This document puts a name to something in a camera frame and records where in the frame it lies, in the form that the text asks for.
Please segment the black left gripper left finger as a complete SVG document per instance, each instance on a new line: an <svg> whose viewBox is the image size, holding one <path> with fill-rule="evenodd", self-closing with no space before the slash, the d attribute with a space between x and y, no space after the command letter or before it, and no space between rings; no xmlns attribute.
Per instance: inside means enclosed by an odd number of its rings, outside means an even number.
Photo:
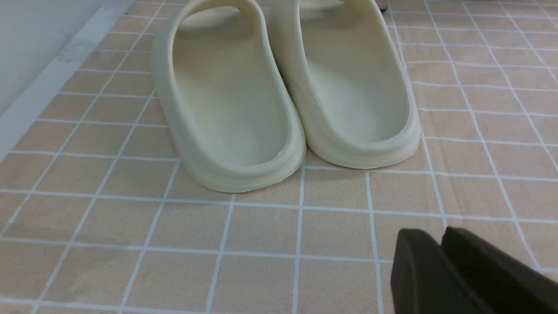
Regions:
<svg viewBox="0 0 558 314"><path fill-rule="evenodd" d="M397 233L391 273L396 314L492 314L426 231Z"/></svg>

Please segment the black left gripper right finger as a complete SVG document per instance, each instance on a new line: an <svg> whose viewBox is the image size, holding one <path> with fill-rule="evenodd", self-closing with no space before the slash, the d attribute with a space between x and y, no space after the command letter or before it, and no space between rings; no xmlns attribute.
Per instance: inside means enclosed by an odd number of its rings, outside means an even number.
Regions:
<svg viewBox="0 0 558 314"><path fill-rule="evenodd" d="M459 274L496 314L556 314L558 285L488 241L447 227L441 248Z"/></svg>

